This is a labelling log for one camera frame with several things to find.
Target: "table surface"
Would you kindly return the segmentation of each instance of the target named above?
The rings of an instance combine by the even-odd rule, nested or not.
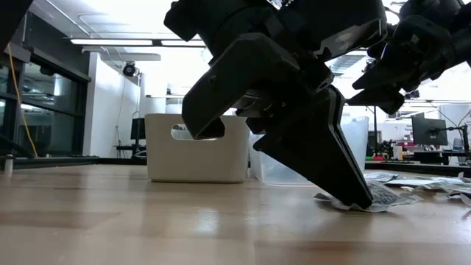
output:
[[[151,183],[145,166],[0,180],[2,264],[471,264],[471,208],[444,194],[363,213],[315,186]]]

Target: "robotic arm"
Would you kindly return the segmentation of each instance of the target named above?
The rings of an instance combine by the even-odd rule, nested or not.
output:
[[[266,0],[174,2],[165,25],[186,41],[198,34],[214,56],[183,100],[183,120],[195,139],[222,137],[219,117],[235,107],[264,134],[256,150],[345,205],[368,207],[372,195],[339,125],[345,99],[324,62],[368,48],[377,62],[348,103],[394,113],[400,89],[471,60],[470,4],[458,1],[409,0],[397,26],[386,24],[381,0],[291,0],[280,9]]]

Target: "crumpled paper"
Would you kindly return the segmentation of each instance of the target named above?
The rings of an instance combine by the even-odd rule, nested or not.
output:
[[[320,201],[328,201],[332,204],[334,208],[340,210],[357,210],[357,211],[366,211],[370,213],[379,213],[383,211],[387,211],[393,206],[397,205],[412,205],[420,200],[422,200],[417,195],[414,195],[410,192],[398,194],[397,192],[391,190],[390,188],[386,187],[382,183],[376,180],[367,181],[366,184],[369,187],[369,190],[373,196],[373,203],[366,209],[353,204],[353,205],[344,205],[341,201],[332,197],[330,195],[318,193],[314,196],[315,199]]]

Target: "computer monitor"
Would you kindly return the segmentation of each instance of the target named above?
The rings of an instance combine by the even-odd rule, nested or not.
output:
[[[445,120],[412,118],[414,144],[448,145],[446,128]]]
[[[135,140],[138,135],[139,128],[139,140],[144,140],[146,138],[146,123],[144,118],[133,119],[132,128],[131,128],[131,139]]]

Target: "yellow cable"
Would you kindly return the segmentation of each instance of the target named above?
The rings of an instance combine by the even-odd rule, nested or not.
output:
[[[13,65],[12,50],[10,48],[9,43],[8,43],[8,53],[9,53],[9,56],[10,56],[10,67],[12,69],[13,83],[15,84],[16,96],[18,97],[18,106],[20,107],[20,111],[21,111],[20,91],[18,90],[18,83],[16,82],[15,66]],[[21,117],[23,117],[24,128],[26,129],[26,134],[28,135],[28,139],[29,139],[29,142],[31,143],[32,150],[35,153],[35,157],[38,157],[38,153],[36,152],[36,146],[35,146],[35,143],[33,143],[32,139],[31,139],[31,135],[29,134],[28,124],[26,123],[26,119],[24,118],[23,111],[21,111]]]

